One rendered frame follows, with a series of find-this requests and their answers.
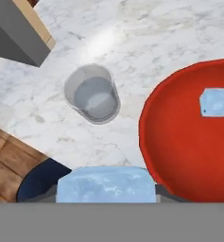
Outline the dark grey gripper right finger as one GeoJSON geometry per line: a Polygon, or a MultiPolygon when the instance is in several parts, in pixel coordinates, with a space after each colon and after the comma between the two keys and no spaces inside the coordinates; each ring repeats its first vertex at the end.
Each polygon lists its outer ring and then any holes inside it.
{"type": "Polygon", "coordinates": [[[186,202],[186,199],[170,194],[162,185],[156,184],[156,195],[160,202],[186,202]]]}

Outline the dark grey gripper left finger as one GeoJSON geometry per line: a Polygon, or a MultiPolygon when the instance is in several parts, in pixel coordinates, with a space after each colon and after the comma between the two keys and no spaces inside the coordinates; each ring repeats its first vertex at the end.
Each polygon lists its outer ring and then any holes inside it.
{"type": "Polygon", "coordinates": [[[27,199],[26,202],[44,202],[44,203],[55,203],[57,195],[57,186],[53,185],[44,194],[41,194],[35,198],[27,199]]]}

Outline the pale blue ice cube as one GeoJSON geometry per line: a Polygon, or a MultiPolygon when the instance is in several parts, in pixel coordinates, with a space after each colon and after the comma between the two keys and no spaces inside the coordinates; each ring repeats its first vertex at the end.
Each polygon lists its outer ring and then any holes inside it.
{"type": "Polygon", "coordinates": [[[60,178],[58,203],[155,203],[155,183],[138,166],[80,167],[60,178]]]}
{"type": "Polygon", "coordinates": [[[224,88],[205,88],[199,105],[202,116],[224,117],[224,88]]]}

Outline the red bowl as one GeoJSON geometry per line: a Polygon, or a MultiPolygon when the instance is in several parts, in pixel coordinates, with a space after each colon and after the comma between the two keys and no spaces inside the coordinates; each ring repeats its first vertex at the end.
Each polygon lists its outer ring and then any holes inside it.
{"type": "Polygon", "coordinates": [[[224,88],[224,59],[192,64],[159,83],[139,120],[139,146],[153,180],[193,202],[224,202],[224,116],[205,117],[199,98],[224,88]]]}

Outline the clear glass of water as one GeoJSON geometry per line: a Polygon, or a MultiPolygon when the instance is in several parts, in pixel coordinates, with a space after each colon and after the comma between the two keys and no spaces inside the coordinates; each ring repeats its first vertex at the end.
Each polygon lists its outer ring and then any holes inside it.
{"type": "Polygon", "coordinates": [[[111,72],[95,63],[80,66],[72,73],[64,82],[63,94],[78,114],[95,125],[111,122],[121,108],[111,72]]]}

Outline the dark blue round stool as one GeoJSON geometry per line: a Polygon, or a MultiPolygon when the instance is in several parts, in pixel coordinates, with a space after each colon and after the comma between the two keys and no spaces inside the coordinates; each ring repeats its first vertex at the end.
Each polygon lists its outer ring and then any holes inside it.
{"type": "Polygon", "coordinates": [[[27,199],[44,194],[53,185],[57,186],[60,178],[71,172],[70,168],[51,158],[44,160],[27,172],[18,188],[16,201],[26,202],[27,199]]]}

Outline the grey cabinet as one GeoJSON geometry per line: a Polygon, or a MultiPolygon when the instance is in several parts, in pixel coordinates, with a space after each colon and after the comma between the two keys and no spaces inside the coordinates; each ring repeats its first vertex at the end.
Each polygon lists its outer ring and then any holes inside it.
{"type": "Polygon", "coordinates": [[[28,0],[0,0],[0,58],[40,67],[55,44],[28,0]]]}

